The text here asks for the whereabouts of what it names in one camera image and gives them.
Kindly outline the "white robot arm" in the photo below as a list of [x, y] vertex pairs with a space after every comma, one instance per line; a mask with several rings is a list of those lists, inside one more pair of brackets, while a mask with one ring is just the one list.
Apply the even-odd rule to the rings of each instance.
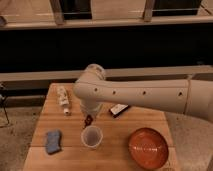
[[97, 115], [103, 102], [111, 102], [186, 114], [213, 123], [213, 81], [107, 81], [105, 69], [90, 64], [76, 80], [73, 92], [85, 114]]

